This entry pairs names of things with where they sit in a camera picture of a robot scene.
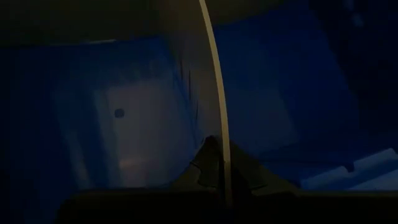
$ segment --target dark hole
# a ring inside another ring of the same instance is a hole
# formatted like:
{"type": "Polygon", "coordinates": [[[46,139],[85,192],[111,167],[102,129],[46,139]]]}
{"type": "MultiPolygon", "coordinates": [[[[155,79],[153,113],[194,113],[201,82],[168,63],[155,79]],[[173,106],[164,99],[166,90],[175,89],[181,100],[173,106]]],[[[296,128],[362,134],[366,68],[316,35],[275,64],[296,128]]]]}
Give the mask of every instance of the dark hole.
{"type": "Polygon", "coordinates": [[[114,111],[115,118],[122,118],[124,117],[124,110],[122,108],[116,109],[114,111]]]}

